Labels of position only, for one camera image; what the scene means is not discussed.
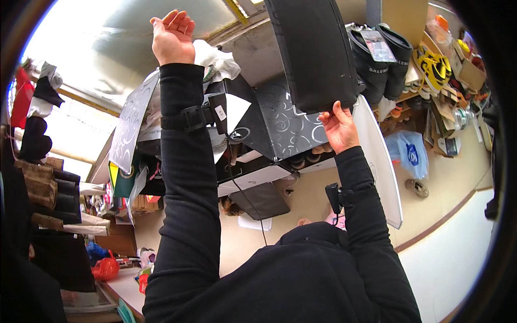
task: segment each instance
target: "tan floor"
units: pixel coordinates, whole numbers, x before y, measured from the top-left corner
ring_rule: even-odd
[[[460,154],[454,159],[431,156],[429,179],[424,183],[430,195],[420,199],[406,190],[404,182],[409,178],[406,170],[395,166],[403,211],[403,223],[399,230],[388,226],[394,247],[423,232],[441,217],[450,212],[471,190],[492,185],[490,157],[483,143],[478,143],[473,127],[461,135]],[[286,198],[291,212],[273,218],[272,229],[266,232],[268,244],[273,244],[287,231],[297,225],[300,218],[323,221],[329,214],[329,202],[325,186],[339,181],[336,168],[303,174],[294,186],[294,192]],[[277,189],[289,184],[277,181]],[[163,224],[163,212],[137,218],[135,237],[138,248],[157,250],[160,235],[158,229]],[[223,214],[221,219],[221,266],[224,276],[244,263],[257,249],[264,246],[260,230],[242,228],[237,225],[237,217]]]

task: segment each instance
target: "person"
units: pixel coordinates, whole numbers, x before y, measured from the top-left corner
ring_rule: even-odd
[[[185,11],[152,18],[162,118],[203,102],[194,65],[195,23]],[[373,192],[345,207],[344,232],[329,223],[294,228],[219,277],[221,224],[208,131],[163,122],[165,219],[143,314],[152,322],[418,322],[420,315],[364,158],[349,109],[323,113],[344,190]]]

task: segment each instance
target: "wrist strap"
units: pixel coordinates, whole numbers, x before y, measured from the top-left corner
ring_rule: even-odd
[[[377,190],[375,186],[357,192],[347,190],[342,191],[341,194],[339,194],[339,203],[344,208],[351,208],[354,207],[357,203],[375,196],[377,196]]]
[[[161,128],[163,130],[183,130],[188,133],[213,122],[208,107],[193,105],[181,110],[178,115],[162,116]]]

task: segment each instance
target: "black long sleeve shirt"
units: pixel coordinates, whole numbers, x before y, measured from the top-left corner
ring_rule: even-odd
[[[161,113],[203,101],[203,67],[160,67]],[[143,313],[152,322],[420,322],[378,195],[346,210],[348,248],[269,245],[219,278],[221,224],[206,129],[162,129],[165,219]],[[345,190],[374,186],[361,147],[336,156]]]

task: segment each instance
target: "yellow sneaker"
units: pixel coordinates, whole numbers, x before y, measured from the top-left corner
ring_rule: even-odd
[[[425,50],[425,56],[432,58],[437,65],[438,70],[441,69],[441,65],[445,67],[445,81],[444,84],[449,83],[449,80],[452,75],[451,65],[449,63],[449,59],[445,55],[435,54],[431,52],[430,50]]]
[[[440,93],[446,79],[446,68],[444,64],[430,57],[434,57],[433,55],[435,54],[425,46],[420,45],[413,51],[413,60],[419,67],[431,91]]]

